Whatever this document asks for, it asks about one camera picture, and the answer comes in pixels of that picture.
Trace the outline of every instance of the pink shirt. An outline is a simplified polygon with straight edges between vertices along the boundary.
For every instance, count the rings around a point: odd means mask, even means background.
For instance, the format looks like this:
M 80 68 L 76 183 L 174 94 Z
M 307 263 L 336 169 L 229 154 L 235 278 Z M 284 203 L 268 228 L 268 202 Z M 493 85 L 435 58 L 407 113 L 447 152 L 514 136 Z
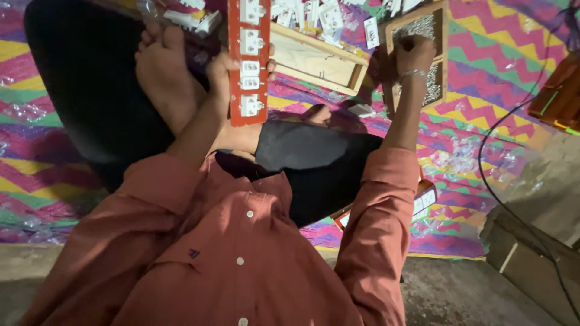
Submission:
M 418 173 L 411 151 L 369 155 L 332 270 L 289 219 L 284 173 L 142 160 L 74 228 L 22 324 L 403 325 Z

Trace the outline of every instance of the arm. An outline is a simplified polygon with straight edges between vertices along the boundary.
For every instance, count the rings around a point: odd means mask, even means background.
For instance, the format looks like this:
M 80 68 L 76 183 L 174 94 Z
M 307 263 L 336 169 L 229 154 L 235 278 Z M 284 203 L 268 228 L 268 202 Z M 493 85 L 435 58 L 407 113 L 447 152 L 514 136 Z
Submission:
M 228 58 L 210 65 L 210 80 L 220 64 L 227 79 Z M 22 325 L 111 323 L 149 265 L 175 241 L 227 109 L 210 96 L 165 154 L 127 169 L 119 190 L 71 232 Z
M 414 38 L 415 47 L 398 49 L 400 74 L 428 71 L 432 42 Z M 379 150 L 371 153 L 340 244 L 335 271 L 366 325 L 404 325 L 399 279 L 409 247 L 409 224 L 419 177 L 415 155 L 425 79 L 405 77 L 393 123 Z

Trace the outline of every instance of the shirt sleeve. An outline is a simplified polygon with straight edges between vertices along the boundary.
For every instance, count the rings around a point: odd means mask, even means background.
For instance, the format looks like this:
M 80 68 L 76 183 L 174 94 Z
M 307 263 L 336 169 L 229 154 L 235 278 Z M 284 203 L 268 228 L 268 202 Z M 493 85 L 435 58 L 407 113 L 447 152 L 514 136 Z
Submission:
M 119 190 L 72 230 L 22 325 L 109 325 L 173 242 L 198 172 L 166 154 L 139 161 Z
M 368 156 L 335 271 L 365 325 L 404 325 L 399 279 L 419 180 L 415 153 L 382 148 Z

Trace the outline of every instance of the silver bracelet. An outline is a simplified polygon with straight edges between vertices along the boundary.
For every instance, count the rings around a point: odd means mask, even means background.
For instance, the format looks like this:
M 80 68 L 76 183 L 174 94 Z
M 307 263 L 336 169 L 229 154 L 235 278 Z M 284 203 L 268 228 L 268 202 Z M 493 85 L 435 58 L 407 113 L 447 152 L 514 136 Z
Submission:
M 419 75 L 425 79 L 427 79 L 427 74 L 420 69 L 413 69 L 413 70 L 409 70 L 405 73 L 403 73 L 402 75 L 399 76 L 399 82 L 403 81 L 403 78 L 408 77 L 408 76 L 413 76 L 413 75 Z

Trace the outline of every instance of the red wooden board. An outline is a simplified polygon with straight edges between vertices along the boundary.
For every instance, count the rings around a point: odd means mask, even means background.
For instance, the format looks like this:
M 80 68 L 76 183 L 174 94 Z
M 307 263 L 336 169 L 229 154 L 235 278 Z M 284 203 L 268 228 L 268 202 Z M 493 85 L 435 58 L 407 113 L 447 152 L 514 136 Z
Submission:
M 240 87 L 240 71 L 230 71 L 230 115 L 231 125 L 234 127 L 253 125 L 266 122 L 268 119 L 268 61 L 270 60 L 270 0 L 259 0 L 260 5 L 266 8 L 266 14 L 260 19 L 260 25 L 242 23 L 240 21 L 240 1 L 228 0 L 228 30 L 230 55 L 232 58 L 243 61 L 259 61 L 260 67 L 260 88 L 254 90 L 243 90 Z M 242 55 L 240 51 L 240 34 L 242 28 L 259 30 L 260 37 L 264 40 L 264 47 L 260 49 L 259 56 Z M 240 100 L 242 95 L 258 94 L 258 99 L 264 104 L 264 108 L 259 110 L 257 115 L 252 117 L 242 117 L 240 111 Z

